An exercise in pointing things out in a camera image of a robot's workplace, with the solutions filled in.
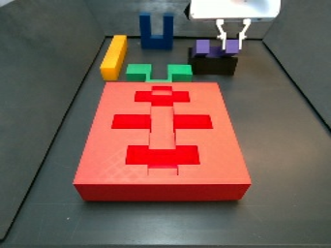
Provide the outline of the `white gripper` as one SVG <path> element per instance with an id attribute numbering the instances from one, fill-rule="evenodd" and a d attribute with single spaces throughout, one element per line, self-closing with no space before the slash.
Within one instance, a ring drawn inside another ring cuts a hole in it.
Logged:
<path id="1" fill-rule="evenodd" d="M 282 0 L 190 0 L 187 18 L 197 21 L 217 20 L 219 29 L 217 38 L 222 41 L 223 50 L 227 49 L 229 37 L 223 28 L 225 20 L 238 21 L 243 19 L 243 28 L 238 33 L 238 45 L 242 49 L 251 20 L 273 20 L 279 14 L 281 4 Z"/>

